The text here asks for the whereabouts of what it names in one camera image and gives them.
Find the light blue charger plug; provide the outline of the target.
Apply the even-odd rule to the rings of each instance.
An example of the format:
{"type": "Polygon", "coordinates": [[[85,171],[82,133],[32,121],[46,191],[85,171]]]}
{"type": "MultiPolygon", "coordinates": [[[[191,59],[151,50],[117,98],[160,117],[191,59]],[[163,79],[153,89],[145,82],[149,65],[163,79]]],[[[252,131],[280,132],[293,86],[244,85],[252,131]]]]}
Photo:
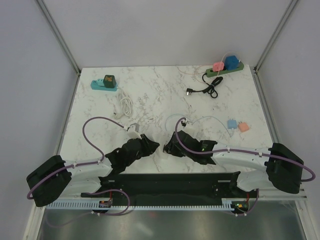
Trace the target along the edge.
{"type": "Polygon", "coordinates": [[[235,119],[229,119],[227,121],[227,128],[230,130],[235,130],[238,127],[237,121],[235,119]]]}

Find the salmon pink charger plug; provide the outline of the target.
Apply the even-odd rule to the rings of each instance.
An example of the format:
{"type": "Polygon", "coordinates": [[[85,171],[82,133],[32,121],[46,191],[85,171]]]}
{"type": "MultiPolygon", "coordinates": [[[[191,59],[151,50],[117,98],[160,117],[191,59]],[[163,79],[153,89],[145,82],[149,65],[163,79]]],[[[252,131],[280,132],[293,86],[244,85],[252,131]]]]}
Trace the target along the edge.
{"type": "Polygon", "coordinates": [[[240,122],[238,124],[238,129],[241,133],[244,133],[247,132],[250,129],[250,127],[246,122],[240,122]]]}

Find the teal power strip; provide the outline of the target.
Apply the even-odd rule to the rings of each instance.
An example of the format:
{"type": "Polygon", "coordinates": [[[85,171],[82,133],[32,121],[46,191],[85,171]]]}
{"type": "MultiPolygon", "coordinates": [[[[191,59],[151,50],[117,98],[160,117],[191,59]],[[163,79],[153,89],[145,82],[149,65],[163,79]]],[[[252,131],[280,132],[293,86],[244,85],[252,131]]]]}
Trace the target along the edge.
{"type": "Polygon", "coordinates": [[[98,91],[108,91],[108,92],[116,92],[117,91],[117,83],[112,80],[104,80],[104,79],[97,79],[92,80],[90,83],[90,87],[92,90],[98,90],[98,91]]]}

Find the white triangular power strip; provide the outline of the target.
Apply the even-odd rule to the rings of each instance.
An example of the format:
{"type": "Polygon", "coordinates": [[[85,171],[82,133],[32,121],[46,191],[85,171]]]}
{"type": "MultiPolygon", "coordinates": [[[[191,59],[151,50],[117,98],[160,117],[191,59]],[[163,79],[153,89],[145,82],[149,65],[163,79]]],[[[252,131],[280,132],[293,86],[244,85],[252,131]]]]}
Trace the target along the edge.
{"type": "Polygon", "coordinates": [[[167,160],[169,155],[164,151],[164,147],[168,142],[168,135],[166,133],[156,132],[152,134],[152,139],[154,142],[159,143],[155,155],[161,160],[167,160]]]}

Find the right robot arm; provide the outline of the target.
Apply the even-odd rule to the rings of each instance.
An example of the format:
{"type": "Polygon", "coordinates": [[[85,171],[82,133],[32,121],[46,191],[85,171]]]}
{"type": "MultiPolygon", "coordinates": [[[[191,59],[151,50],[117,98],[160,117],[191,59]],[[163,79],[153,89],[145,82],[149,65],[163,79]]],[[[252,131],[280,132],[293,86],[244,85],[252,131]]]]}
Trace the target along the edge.
{"type": "Polygon", "coordinates": [[[235,148],[214,140],[197,140],[180,130],[172,134],[163,150],[201,165],[249,168],[249,172],[237,171],[231,177],[229,191],[235,197],[269,187],[289,194],[300,191],[304,162],[281,143],[269,148],[235,148]]]}

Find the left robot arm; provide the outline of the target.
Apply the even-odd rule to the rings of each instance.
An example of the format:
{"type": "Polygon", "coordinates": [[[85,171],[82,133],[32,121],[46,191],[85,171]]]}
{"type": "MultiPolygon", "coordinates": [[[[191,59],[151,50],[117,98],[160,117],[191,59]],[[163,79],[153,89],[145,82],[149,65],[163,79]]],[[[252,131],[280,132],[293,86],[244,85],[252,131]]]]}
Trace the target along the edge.
{"type": "Polygon", "coordinates": [[[158,142],[141,134],[102,159],[76,162],[54,155],[27,176],[30,188],[27,199],[34,200],[37,207],[44,207],[60,197],[93,193],[104,197],[110,185],[101,178],[124,172],[134,161],[155,153],[159,146],[158,142]]]}

